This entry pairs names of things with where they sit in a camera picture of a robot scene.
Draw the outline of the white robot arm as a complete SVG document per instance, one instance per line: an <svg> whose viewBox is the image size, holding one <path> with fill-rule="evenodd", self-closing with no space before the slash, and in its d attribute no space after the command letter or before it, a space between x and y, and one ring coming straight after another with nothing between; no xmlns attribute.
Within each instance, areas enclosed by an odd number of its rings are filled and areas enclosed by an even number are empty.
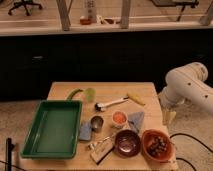
<svg viewBox="0 0 213 171"><path fill-rule="evenodd" d="M208 70L200 62L174 68L166 74L166 86L158 94L164 125L172 122L176 116L174 107L186 99L213 115L213 88L205 84L207 78Z"/></svg>

